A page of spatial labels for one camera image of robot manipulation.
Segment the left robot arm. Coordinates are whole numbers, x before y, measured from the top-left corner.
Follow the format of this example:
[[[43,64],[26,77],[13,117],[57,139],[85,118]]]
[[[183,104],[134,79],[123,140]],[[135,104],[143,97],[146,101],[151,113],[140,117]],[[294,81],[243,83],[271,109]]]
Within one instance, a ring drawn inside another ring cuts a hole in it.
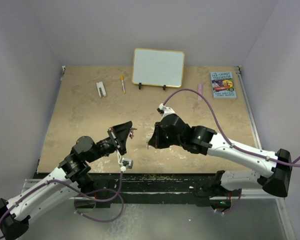
[[[88,198],[94,187],[89,163],[116,153],[122,178],[123,173],[133,166],[132,160],[122,157],[127,152],[127,139],[133,137],[133,130],[133,123],[128,121],[110,127],[108,137],[98,142],[89,136],[81,136],[69,155],[45,178],[13,198],[0,198],[2,238],[18,239],[29,229],[30,220],[45,207],[61,203],[72,194]]]

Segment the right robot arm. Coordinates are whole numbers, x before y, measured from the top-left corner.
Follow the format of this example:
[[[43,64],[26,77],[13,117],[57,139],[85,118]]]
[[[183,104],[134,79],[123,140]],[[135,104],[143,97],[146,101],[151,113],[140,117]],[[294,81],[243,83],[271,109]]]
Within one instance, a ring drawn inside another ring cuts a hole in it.
[[[189,126],[176,114],[169,114],[154,124],[148,145],[156,149],[180,146],[192,154],[223,158],[252,170],[248,176],[273,196],[288,196],[292,167],[291,154],[257,149],[236,141],[225,140],[221,133],[197,125]]]

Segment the keyring with tagged keys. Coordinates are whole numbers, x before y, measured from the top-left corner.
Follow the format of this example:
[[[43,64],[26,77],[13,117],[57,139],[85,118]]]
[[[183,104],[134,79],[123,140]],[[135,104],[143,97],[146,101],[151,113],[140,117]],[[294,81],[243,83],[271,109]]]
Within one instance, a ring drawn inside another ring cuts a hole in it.
[[[134,138],[134,132],[135,132],[136,130],[137,130],[137,129],[134,128],[134,127],[131,127],[131,128],[129,129],[129,134],[128,134],[128,136],[129,136],[130,139],[133,139],[133,138]]]

